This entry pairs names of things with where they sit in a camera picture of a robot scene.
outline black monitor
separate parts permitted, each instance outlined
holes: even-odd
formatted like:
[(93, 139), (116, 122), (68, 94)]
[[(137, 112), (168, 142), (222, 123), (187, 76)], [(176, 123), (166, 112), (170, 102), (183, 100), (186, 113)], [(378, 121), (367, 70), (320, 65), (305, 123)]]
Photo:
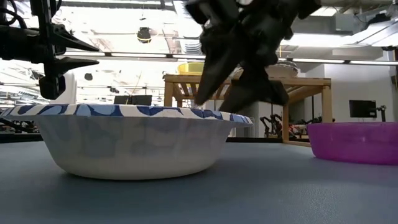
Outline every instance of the black monitor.
[(350, 100), (349, 116), (352, 118), (377, 118), (376, 101)]
[(114, 104), (150, 106), (152, 104), (152, 95), (115, 96)]
[(130, 96), (115, 96), (114, 97), (114, 104), (117, 105), (126, 105), (126, 104), (130, 104), (129, 103), (129, 97)]

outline purple plastic bowl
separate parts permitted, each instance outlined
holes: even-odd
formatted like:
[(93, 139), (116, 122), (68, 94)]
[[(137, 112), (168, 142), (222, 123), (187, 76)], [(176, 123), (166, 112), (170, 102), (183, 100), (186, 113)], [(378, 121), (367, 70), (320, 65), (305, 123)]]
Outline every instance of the purple plastic bowl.
[(317, 158), (398, 165), (398, 123), (320, 123), (307, 129)]

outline blue patterned rim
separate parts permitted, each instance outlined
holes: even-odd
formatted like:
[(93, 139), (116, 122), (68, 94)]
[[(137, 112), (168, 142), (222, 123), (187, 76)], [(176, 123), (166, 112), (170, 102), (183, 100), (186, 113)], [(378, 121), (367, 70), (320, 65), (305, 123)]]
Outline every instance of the blue patterned rim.
[(191, 108), (134, 105), (26, 105), (6, 109), (0, 114), (0, 117), (7, 119), (21, 119), (22, 117), (34, 118), (34, 116), (42, 115), (218, 119), (252, 124), (252, 121), (248, 117), (238, 114)]

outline gray table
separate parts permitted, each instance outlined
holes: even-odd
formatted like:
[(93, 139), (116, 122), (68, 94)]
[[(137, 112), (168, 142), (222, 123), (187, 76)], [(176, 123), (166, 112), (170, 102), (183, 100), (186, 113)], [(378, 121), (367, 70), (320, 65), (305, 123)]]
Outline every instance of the gray table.
[(64, 173), (44, 143), (0, 144), (0, 223), (398, 223), (398, 167), (315, 159), (304, 147), (229, 143), (176, 179)]

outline wooden shelf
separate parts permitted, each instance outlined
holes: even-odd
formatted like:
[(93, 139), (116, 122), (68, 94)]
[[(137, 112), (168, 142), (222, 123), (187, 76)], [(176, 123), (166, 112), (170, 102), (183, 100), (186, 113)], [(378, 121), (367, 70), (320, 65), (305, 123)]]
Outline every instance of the wooden shelf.
[[(172, 106), (173, 97), (177, 106), (182, 106), (183, 100), (193, 100), (200, 83), (199, 75), (171, 75), (163, 76), (165, 82), (164, 106)], [(269, 77), (270, 80), (279, 80), (285, 86), (289, 94), (289, 103), (283, 107), (283, 140), (286, 144), (293, 144), (289, 141), (289, 104), (298, 102), (306, 97), (322, 94), (322, 116), (323, 122), (331, 123), (331, 80), (330, 78), (284, 78)], [(211, 100), (223, 100), (231, 88), (231, 80), (226, 80), (210, 98)]]

